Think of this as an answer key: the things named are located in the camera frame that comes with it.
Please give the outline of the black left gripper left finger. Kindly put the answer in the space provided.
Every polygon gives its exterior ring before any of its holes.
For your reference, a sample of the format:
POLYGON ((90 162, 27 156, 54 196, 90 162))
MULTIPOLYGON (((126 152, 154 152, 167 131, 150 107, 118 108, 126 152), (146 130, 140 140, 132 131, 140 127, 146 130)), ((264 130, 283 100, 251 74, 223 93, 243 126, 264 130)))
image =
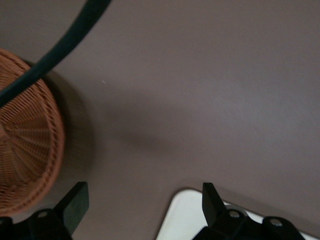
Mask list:
POLYGON ((71 240, 90 206, 87 182, 77 182, 53 208, 43 208, 27 219, 13 223, 0 218, 2 240, 71 240))

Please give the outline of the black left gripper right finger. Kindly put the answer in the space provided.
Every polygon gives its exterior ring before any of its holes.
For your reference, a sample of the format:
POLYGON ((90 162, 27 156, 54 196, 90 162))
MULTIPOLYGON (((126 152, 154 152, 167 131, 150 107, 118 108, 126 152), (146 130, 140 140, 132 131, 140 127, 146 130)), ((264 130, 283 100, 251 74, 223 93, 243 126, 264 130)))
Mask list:
POLYGON ((243 209, 227 207, 212 183, 202 185, 202 211, 207 223, 195 240, 303 240, 287 219, 267 216, 254 221, 243 209))

